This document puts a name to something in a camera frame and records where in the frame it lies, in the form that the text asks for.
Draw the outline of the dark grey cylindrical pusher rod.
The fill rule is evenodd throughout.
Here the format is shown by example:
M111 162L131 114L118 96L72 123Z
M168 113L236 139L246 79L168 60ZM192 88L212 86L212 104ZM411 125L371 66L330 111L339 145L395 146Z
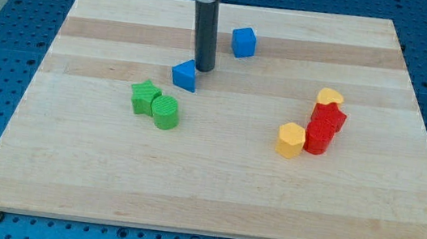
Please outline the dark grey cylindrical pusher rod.
M194 60L198 71L212 71L216 66L219 7L218 1L196 2L194 5Z

